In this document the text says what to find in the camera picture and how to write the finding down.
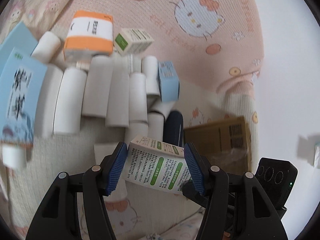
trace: white pillow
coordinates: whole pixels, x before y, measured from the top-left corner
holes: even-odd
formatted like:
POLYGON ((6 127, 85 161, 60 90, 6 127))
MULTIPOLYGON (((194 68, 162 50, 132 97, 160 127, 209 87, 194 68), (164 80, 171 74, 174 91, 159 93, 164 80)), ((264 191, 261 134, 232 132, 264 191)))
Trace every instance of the white pillow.
POLYGON ((0 15, 0 43, 20 21, 39 40, 69 0, 10 0, 0 15))

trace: white wall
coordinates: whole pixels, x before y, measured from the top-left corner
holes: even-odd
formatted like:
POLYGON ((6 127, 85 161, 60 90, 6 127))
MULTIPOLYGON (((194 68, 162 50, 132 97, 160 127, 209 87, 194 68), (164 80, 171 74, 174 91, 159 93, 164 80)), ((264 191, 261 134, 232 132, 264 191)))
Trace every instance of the white wall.
POLYGON ((289 160, 298 177, 282 222, 288 238, 304 228, 320 201, 320 27, 304 0, 256 0, 265 61, 255 85, 261 157, 289 160))

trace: camera lens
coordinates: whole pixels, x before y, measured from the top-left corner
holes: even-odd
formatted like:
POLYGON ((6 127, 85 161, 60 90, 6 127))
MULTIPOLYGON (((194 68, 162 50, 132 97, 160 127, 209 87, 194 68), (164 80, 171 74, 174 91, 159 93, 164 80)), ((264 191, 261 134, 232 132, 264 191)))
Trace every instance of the camera lens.
POLYGON ((267 168, 266 173, 264 174, 265 181, 270 181, 273 177, 274 172, 275 171, 273 170, 273 168, 271 167, 267 168))
POLYGON ((283 172, 279 171, 275 176, 275 183, 280 184, 283 179, 283 172))
POLYGON ((258 169, 257 175, 258 175, 258 176, 261 176, 261 175, 263 174, 263 172, 264 172, 264 167, 261 166, 261 167, 258 169))

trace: orange box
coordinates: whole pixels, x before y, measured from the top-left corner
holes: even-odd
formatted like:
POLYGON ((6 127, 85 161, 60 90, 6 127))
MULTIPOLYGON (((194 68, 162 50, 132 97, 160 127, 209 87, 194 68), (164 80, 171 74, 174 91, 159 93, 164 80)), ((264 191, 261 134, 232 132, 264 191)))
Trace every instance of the orange box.
POLYGON ((67 62, 90 62, 95 55, 113 52, 113 17, 110 15, 77 11, 64 44, 67 62))

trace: green and white box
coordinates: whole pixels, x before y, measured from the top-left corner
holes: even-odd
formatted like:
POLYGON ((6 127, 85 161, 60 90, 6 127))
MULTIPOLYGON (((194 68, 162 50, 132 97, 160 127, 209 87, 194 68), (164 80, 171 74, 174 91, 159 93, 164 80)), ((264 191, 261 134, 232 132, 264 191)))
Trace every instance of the green and white box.
POLYGON ((121 29, 116 36, 113 45, 121 56, 127 54, 139 54, 144 52, 154 39, 143 29, 121 29))
POLYGON ((129 145, 123 179, 182 195, 182 185, 190 179, 183 148, 137 135, 129 145))

